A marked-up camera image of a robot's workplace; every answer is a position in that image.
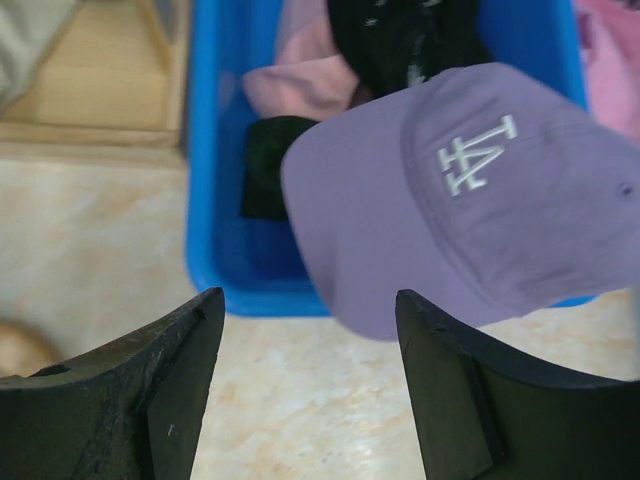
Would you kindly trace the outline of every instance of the cap brim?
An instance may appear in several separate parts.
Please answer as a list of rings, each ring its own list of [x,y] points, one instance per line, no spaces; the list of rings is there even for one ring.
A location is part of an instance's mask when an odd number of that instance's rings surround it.
[[[440,253],[407,186],[401,141],[420,87],[349,110],[308,130],[281,171],[306,268],[349,329],[396,340],[395,298],[412,289],[472,326],[510,315],[489,304]]]

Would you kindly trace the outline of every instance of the la logo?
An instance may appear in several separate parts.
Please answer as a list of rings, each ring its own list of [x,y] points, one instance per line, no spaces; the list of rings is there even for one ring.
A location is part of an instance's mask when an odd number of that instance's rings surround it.
[[[475,138],[466,142],[462,141],[461,137],[453,139],[453,153],[449,154],[446,148],[442,148],[438,151],[438,159],[440,160],[440,167],[442,172],[446,173],[445,179],[447,187],[452,196],[456,197],[460,195],[460,188],[464,185],[469,191],[475,190],[487,185],[486,178],[477,178],[476,175],[484,167],[493,162],[496,158],[504,153],[504,145],[495,145],[489,147],[478,147],[476,145],[486,142],[487,140],[504,135],[508,140],[513,140],[518,136],[518,130],[516,129],[516,123],[513,120],[512,115],[505,115],[502,117],[502,125],[489,130],[488,132],[481,133]],[[481,158],[473,165],[469,160]],[[459,175],[453,170],[454,165],[457,164]]]

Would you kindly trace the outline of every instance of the beige countertop surface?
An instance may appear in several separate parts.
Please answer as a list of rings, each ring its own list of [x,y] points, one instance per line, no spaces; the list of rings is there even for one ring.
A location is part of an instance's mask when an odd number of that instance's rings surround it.
[[[190,299],[180,171],[0,162],[0,309],[67,357]],[[558,364],[640,378],[627,292],[485,331]],[[331,319],[227,318],[193,477],[422,480],[397,345]]]

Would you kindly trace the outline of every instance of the pink cloth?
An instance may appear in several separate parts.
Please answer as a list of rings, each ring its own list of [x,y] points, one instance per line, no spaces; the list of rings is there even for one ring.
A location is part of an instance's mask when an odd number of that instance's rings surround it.
[[[278,28],[275,64],[242,79],[258,115],[322,121],[347,110],[359,80],[333,43],[326,0],[284,0]]]
[[[640,143],[640,14],[614,0],[577,0],[590,110]]]

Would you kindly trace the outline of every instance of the wooden tray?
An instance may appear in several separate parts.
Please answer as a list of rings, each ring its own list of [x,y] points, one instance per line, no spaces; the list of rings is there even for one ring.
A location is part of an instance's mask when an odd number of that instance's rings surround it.
[[[0,141],[176,146],[190,19],[189,0],[82,2],[0,116]]]

